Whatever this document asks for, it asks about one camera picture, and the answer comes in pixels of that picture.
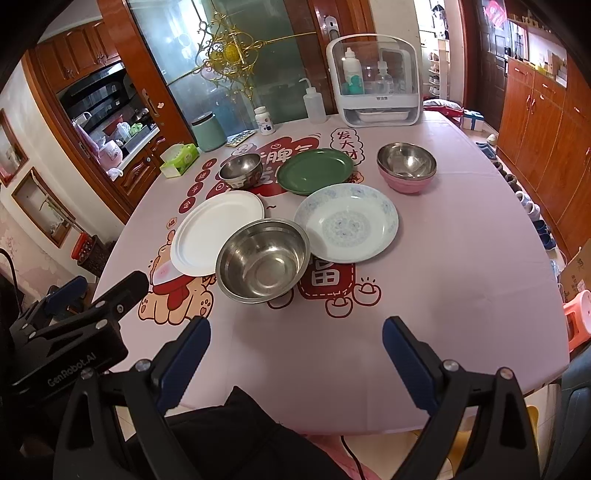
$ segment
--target white plastic bottle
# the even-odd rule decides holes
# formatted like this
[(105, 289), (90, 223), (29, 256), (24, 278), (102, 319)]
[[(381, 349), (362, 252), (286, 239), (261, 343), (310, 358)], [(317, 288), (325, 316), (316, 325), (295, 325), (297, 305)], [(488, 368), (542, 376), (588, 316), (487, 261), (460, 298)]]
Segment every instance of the white plastic bottle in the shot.
[(266, 106), (255, 108), (255, 121), (261, 135), (271, 135), (275, 132), (275, 125), (271, 121), (271, 115), (267, 112)]
[(304, 105), (306, 106), (306, 113), (308, 119), (313, 124), (323, 124), (326, 122), (326, 110), (324, 109), (324, 102), (322, 101), (322, 94), (312, 87), (307, 78), (302, 78), (301, 82), (308, 82), (308, 88), (304, 95)]
[(343, 71), (345, 72), (345, 82), (349, 89), (348, 95), (363, 95), (363, 71), (361, 62), (355, 57), (355, 52), (351, 47), (347, 48), (343, 58)]

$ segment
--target black cable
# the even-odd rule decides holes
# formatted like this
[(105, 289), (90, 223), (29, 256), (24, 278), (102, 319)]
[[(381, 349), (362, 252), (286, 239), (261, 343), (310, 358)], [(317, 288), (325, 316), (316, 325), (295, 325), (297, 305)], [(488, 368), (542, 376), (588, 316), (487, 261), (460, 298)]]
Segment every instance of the black cable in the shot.
[(351, 451), (351, 449), (349, 448), (349, 445), (347, 445), (347, 442), (345, 441), (345, 437), (342, 435), (340, 436), (340, 442), (343, 444), (343, 447), (345, 447), (345, 450), (347, 450), (348, 454), (351, 455), (351, 458), (353, 460), (355, 460), (355, 465), (357, 465), (357, 470), (359, 471), (359, 476), (361, 477), (361, 480), (365, 480), (365, 475), (363, 474), (363, 469), (361, 468), (361, 463), (359, 463), (359, 460), (357, 460), (357, 457)]
[(8, 255), (8, 252), (3, 248), (0, 248), (0, 254), (4, 255), (8, 259), (8, 264), (10, 265), (10, 270), (12, 272), (12, 286), (14, 287), (14, 297), (17, 300), (17, 307), (18, 307), (18, 316), (22, 316), (22, 308), (21, 303), (18, 301), (18, 286), (17, 286), (17, 274), (14, 271), (14, 264), (12, 263), (12, 258)]

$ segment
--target green canister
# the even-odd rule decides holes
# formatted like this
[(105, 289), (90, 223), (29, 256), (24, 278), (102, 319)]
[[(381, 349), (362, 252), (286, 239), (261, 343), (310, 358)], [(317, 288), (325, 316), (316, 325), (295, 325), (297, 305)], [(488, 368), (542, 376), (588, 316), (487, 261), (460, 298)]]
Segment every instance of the green canister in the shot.
[(197, 145), (204, 152), (221, 147), (228, 140), (213, 112), (207, 112), (191, 122)]

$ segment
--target stainless steel bowl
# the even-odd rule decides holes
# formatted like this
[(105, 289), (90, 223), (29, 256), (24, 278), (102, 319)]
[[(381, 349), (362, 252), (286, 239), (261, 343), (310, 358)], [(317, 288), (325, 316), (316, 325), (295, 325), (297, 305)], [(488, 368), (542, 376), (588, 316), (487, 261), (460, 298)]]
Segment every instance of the stainless steel bowl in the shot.
[(231, 158), (222, 164), (219, 175), (233, 189), (254, 187), (262, 175), (261, 156), (258, 153), (245, 153)]
[(265, 218), (242, 227), (217, 256), (217, 284), (232, 300), (263, 303), (293, 288), (310, 261), (310, 242), (299, 225)]
[(404, 180), (425, 180), (437, 171), (433, 155), (424, 148), (403, 142), (380, 148), (378, 165), (388, 174)]

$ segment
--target kitchen appliance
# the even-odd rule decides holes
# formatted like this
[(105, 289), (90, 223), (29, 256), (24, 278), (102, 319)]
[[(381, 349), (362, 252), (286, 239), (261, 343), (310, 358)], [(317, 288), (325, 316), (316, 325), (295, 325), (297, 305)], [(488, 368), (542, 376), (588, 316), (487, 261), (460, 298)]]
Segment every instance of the kitchen appliance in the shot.
[[(344, 70), (343, 59), (349, 50), (349, 58), (354, 53), (361, 64), (362, 79), (351, 79), (350, 72)], [(418, 121), (423, 106), (421, 62), (410, 43), (390, 35), (346, 35), (328, 44), (326, 56), (337, 109), (347, 125), (388, 127)], [(384, 72), (392, 77), (391, 82), (389, 78), (383, 81)]]

